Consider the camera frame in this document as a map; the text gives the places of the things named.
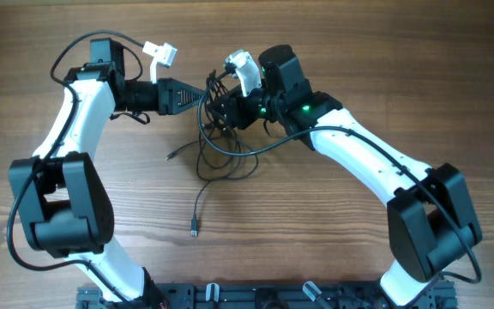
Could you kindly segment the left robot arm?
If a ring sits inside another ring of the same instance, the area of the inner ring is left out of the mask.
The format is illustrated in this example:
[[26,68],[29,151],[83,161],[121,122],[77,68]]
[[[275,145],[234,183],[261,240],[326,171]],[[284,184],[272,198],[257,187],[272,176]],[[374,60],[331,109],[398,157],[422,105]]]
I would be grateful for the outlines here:
[[90,34],[90,58],[60,80],[64,100],[43,143],[13,161],[9,182],[15,197],[9,218],[20,221],[27,243],[75,265],[101,290],[111,308],[167,308],[170,303],[148,271],[136,264],[114,235],[111,200],[93,158],[108,120],[122,115],[148,124],[149,113],[176,115],[195,106],[202,91],[160,78],[176,55],[170,44],[142,43],[151,57],[149,80],[125,75],[132,39],[120,33]]

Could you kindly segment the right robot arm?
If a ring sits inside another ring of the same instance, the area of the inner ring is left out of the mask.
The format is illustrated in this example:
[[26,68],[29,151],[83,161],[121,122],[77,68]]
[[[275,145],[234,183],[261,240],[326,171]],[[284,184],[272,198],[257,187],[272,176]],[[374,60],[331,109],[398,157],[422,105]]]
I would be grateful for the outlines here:
[[289,45],[258,58],[237,50],[224,62],[238,85],[208,101],[223,129],[262,119],[283,126],[288,140],[336,161],[385,206],[390,268],[373,282],[341,282],[330,297],[313,282],[303,293],[323,308],[454,308],[456,273],[482,240],[466,180],[450,164],[431,167],[394,149],[364,128],[330,94],[314,90]]

